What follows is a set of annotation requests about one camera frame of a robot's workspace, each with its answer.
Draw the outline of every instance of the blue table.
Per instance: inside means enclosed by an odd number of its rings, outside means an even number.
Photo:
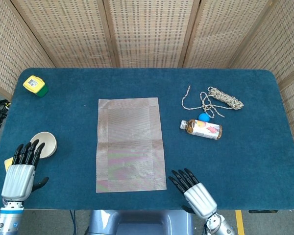
[[[30,75],[45,80],[49,92],[44,97],[22,86]],[[181,120],[200,112],[181,106],[188,85],[189,107],[199,105],[199,92],[209,86],[244,103],[239,111],[220,110],[226,117],[211,121],[223,126],[220,140],[179,129]],[[49,131],[58,149],[39,162],[35,180],[50,180],[32,193],[26,208],[179,209],[185,199],[169,180],[167,190],[96,193],[98,99],[139,97],[159,99],[167,176],[172,169],[189,168],[219,209],[294,209],[294,142],[276,80],[266,70],[27,69],[0,142],[0,193],[4,160],[20,143]]]

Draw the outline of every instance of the silver mesh mat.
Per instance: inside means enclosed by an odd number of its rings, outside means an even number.
[[[165,190],[158,98],[99,99],[96,192]]]

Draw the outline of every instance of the white bowl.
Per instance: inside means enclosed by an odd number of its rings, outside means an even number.
[[[41,151],[40,158],[50,157],[57,149],[57,140],[50,132],[40,132],[36,134],[33,138],[31,138],[30,142],[33,143],[35,140],[39,140],[37,147],[41,143],[45,143],[45,147]]]

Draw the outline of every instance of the robotic arm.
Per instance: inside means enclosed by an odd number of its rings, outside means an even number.
[[[48,177],[42,182],[33,184],[37,164],[45,143],[36,145],[39,140],[29,142],[23,148],[20,144],[15,150],[12,165],[8,168],[2,188],[2,202],[0,210],[0,235],[16,235],[24,210],[23,202],[30,194],[43,187]]]
[[[217,204],[205,186],[198,181],[190,170],[184,170],[185,172],[182,170],[172,171],[176,179],[169,177],[191,206],[191,209],[185,206],[183,209],[206,220],[204,228],[206,235],[235,235],[233,228],[222,215],[217,213]]]

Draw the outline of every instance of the white rope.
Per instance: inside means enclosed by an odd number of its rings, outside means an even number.
[[[215,113],[213,110],[215,110],[215,112],[224,118],[224,116],[222,114],[220,114],[216,108],[223,108],[223,109],[241,109],[243,108],[243,103],[240,102],[237,98],[235,98],[234,96],[230,96],[226,93],[223,93],[221,91],[219,91],[217,88],[214,87],[208,87],[208,94],[206,92],[201,92],[199,94],[199,98],[201,101],[201,106],[200,107],[194,107],[194,108],[187,108],[184,106],[184,100],[185,98],[188,96],[188,93],[190,92],[191,86],[188,86],[188,89],[186,91],[186,94],[183,96],[182,98],[182,107],[184,109],[187,110],[194,110],[194,109],[203,109],[204,112],[210,117],[210,118],[214,118],[215,117]],[[211,103],[211,100],[209,97],[213,97],[223,103],[226,103],[229,107],[224,107],[224,106],[219,106],[219,105],[215,105]]]

